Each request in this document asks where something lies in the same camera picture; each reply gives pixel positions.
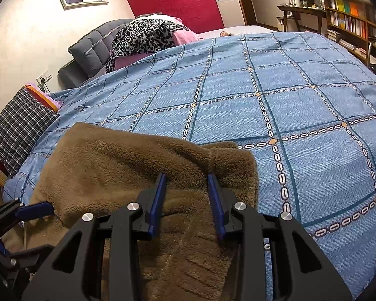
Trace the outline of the brown fleece pants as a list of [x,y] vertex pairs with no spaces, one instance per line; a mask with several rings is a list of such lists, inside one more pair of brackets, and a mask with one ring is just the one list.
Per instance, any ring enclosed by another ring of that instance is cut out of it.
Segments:
[[196,145],[77,123],[59,140],[32,193],[54,213],[25,225],[27,248],[57,245],[84,213],[101,216],[135,201],[166,177],[159,236],[136,243],[138,292],[146,300],[226,300],[225,279],[237,244],[220,243],[207,177],[239,201],[257,204],[257,164],[231,141]]

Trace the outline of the dark plaid pillow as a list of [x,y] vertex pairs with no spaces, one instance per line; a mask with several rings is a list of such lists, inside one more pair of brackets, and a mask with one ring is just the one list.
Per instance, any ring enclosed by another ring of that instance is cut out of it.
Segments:
[[0,162],[14,177],[58,114],[22,87],[0,113]]

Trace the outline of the blue patterned bed quilt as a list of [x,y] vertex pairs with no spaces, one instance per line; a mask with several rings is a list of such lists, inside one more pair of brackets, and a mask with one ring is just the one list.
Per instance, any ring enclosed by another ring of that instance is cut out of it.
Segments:
[[291,213],[358,296],[376,274],[376,76],[311,33],[205,39],[55,93],[59,117],[3,188],[29,202],[41,169],[77,122],[234,141],[253,153],[259,210]]

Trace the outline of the grey tufted cushion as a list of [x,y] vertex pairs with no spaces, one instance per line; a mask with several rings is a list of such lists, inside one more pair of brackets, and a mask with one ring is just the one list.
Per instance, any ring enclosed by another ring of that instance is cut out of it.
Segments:
[[116,34],[132,19],[111,20],[93,29],[68,47],[72,60],[61,67],[57,78],[63,89],[73,89],[104,74]]

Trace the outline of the small toy on bed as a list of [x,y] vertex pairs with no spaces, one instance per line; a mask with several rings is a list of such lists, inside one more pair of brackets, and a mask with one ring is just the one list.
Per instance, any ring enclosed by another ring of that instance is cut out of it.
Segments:
[[228,33],[227,31],[222,31],[219,34],[220,37],[231,37],[231,36],[237,36],[236,33]]

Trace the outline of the white bed sheet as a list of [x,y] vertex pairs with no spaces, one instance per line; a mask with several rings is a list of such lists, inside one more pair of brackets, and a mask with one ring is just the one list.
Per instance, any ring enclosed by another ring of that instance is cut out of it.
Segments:
[[204,33],[199,33],[199,40],[211,39],[215,37],[220,37],[219,34],[222,31],[227,31],[228,33],[236,33],[237,35],[249,35],[249,34],[261,34],[261,33],[271,33],[275,30],[267,29],[258,25],[241,25],[235,27],[228,27],[224,29],[217,29],[213,31],[208,31]]

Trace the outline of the wooden bookshelf with books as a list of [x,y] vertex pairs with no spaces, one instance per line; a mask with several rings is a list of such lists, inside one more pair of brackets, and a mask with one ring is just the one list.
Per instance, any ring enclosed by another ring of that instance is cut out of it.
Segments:
[[376,37],[376,8],[370,0],[323,0],[327,38],[366,64],[369,36]]

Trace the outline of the red padded headboard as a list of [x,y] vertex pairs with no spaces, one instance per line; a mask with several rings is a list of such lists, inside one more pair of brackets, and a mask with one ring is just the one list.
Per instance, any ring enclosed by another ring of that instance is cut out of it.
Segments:
[[215,0],[127,0],[135,16],[160,12],[180,18],[195,33],[224,28]]

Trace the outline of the wooden side table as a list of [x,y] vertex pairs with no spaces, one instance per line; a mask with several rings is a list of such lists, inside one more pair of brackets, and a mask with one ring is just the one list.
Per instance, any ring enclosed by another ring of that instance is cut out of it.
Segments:
[[326,11],[323,0],[288,0],[278,6],[283,13],[283,31],[323,33]]

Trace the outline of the wall power socket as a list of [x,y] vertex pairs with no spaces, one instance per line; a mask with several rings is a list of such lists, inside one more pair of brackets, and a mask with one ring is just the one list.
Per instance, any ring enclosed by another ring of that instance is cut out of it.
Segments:
[[37,87],[44,93],[51,92],[47,83],[52,79],[52,74],[49,71],[45,71],[36,78]]

